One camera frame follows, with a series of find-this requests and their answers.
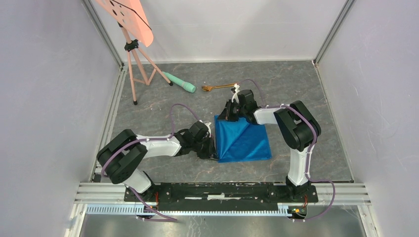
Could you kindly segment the blue cloth napkin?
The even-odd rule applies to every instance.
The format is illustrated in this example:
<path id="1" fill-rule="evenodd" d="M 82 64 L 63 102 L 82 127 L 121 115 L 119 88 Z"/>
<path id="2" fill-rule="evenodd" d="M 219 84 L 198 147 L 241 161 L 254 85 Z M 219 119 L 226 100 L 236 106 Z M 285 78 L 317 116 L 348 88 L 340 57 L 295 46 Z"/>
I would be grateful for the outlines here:
<path id="1" fill-rule="evenodd" d="M 219 163 L 268 160 L 272 158 L 264 125 L 220 120 L 214 116 L 216 152 Z"/>

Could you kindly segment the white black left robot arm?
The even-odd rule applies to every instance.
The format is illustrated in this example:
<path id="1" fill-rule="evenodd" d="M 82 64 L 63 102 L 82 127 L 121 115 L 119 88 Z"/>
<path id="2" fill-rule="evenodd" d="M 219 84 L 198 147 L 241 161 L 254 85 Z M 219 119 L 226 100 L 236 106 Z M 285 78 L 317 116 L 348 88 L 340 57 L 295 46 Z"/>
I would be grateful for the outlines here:
<path id="1" fill-rule="evenodd" d="M 123 183 L 136 191 L 143 201 L 155 196 L 153 181 L 139 170 L 145 158 L 179 157 L 195 152 L 200 159 L 218 160 L 210 127 L 197 121 L 188 129 L 167 136 L 142 136 L 125 129 L 105 145 L 96 155 L 102 175 L 113 184 Z"/>

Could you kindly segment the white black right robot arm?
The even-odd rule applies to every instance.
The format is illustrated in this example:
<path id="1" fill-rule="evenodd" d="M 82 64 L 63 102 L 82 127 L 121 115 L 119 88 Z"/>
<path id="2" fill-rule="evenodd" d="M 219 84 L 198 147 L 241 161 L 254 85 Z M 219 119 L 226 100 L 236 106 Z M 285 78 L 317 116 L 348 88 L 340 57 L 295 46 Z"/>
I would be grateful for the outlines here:
<path id="1" fill-rule="evenodd" d="M 309 174 L 312 150 L 321 135 L 319 123 L 300 101 L 279 106 L 260 106 L 253 91 L 234 90 L 223 111 L 215 116 L 217 152 L 223 161 L 267 158 L 270 154 L 265 125 L 278 125 L 290 148 L 286 176 L 286 197 L 299 201 L 311 186 Z"/>

